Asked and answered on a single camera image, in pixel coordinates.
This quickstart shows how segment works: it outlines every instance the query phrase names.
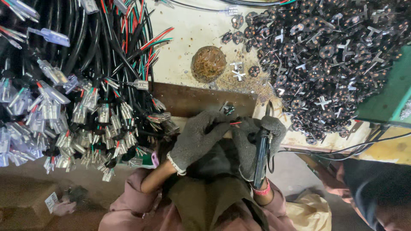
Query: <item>gray work glove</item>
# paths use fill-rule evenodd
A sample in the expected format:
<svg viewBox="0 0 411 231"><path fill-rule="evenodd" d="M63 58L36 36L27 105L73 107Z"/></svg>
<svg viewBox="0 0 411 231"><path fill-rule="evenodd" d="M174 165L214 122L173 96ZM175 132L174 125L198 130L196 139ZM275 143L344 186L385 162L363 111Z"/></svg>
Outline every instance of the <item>gray work glove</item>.
<svg viewBox="0 0 411 231"><path fill-rule="evenodd" d="M206 134L211 125L214 128ZM187 167L202 158L230 129L229 118L219 111L203 111L188 119L174 148L167 154L174 168L184 175Z"/></svg>
<svg viewBox="0 0 411 231"><path fill-rule="evenodd" d="M261 120L244 117L240 121L242 123L238 124L239 128L233 127L231 129L233 141L240 158L240 173L245 180L253 181L257 167L257 148L248 141L248 135L250 133L258 133L260 127L270 130L273 133L270 147L270 153L273 156L278 152L280 143L285 137L286 128L279 119L268 115L264 116Z"/></svg>

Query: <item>brown jacket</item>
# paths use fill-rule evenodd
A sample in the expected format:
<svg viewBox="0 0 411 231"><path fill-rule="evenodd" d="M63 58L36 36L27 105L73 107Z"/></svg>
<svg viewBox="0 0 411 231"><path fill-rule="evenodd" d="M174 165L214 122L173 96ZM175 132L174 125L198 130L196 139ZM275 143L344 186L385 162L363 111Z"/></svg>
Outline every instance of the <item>brown jacket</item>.
<svg viewBox="0 0 411 231"><path fill-rule="evenodd" d="M149 172L150 170L147 169L137 169L127 178L124 193L111 204L110 212L100 222L99 231L184 230L181 217L173 203L159 206L154 216L141 218L141 214L151 210L157 197L157 193L145 194L140 191L140 184ZM284 196L271 181L270 185L274 191L274 199L261 208L267 217L270 231L295 231L292 221L286 215ZM244 202L237 202L226 210L227 213L233 211L235 211L236 216L223 213L222 216L227 217L227 219L220 222L216 230L261 230L261 227L253 220Z"/></svg>

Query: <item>red beaded bracelet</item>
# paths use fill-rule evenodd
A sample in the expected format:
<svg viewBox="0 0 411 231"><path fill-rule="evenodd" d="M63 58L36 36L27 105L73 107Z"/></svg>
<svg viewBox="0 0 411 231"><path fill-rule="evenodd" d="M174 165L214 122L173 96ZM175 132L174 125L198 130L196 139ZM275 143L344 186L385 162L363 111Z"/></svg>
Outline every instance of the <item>red beaded bracelet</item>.
<svg viewBox="0 0 411 231"><path fill-rule="evenodd" d="M268 182L267 178L266 178L266 181L267 181L267 188L264 190L258 190L258 189L253 188L253 186L251 186L255 195L265 196L270 192L271 190L270 182Z"/></svg>

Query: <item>white work surface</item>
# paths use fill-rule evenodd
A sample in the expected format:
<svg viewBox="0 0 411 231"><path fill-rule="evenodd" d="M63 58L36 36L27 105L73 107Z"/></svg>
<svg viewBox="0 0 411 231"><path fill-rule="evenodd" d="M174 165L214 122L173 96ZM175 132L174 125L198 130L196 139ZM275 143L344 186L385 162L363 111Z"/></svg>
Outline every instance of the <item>white work surface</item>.
<svg viewBox="0 0 411 231"><path fill-rule="evenodd" d="M218 0L179 1L210 9L224 9L226 6ZM251 66L259 65L255 48L250 53L246 53L245 51L242 52L243 44L235 45L233 42L228 44L221 43L221 38L219 38L221 35L229 30L231 32L236 31L231 24L232 17L227 17L224 13L200 11L178 4L174 4L174 6L175 9L172 9L163 3L157 4L153 0L147 1L148 10L155 9L151 16L155 35L169 27L175 28L165 36L165 38L173 37L174 40L159 48L159 60L154 65L155 81L196 88L208 89L211 87L216 90L257 94L259 97L253 117L262 118L265 114L266 104L271 100L275 111L274 116L279 118L289 128L291 125L290 117L281 114L281 99L273 94L269 84L263 86L265 79L260 79L267 78L269 73L261 72L256 78L252 78L247 74L243 82L238 82L238 79L233 77L234 74L231 72L233 66L230 66L229 63L244 62L245 72L248 72ZM239 7L238 12L245 16L251 11L261 13L265 9L267 8ZM246 26L247 24L244 22L240 31L243 32ZM227 67L224 73L211 84L199 83L191 73L192 57L203 46L221 47L222 52L226 55ZM282 146L323 151L340 150L364 142L370 132L368 127L369 124L365 122L356 133L351 134L347 141L341 138L338 133L327 134L324 142L322 144L319 142L316 145L307 144L305 141L306 137L301 132L288 131Z"/></svg>

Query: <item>cardboard box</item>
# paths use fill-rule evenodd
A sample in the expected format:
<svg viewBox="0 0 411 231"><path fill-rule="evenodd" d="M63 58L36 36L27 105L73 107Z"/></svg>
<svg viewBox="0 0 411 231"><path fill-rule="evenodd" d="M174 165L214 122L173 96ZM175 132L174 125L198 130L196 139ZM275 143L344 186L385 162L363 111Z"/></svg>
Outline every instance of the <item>cardboard box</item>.
<svg viewBox="0 0 411 231"><path fill-rule="evenodd" d="M16 176L0 176L0 230L42 229L54 217L45 200L57 184Z"/></svg>

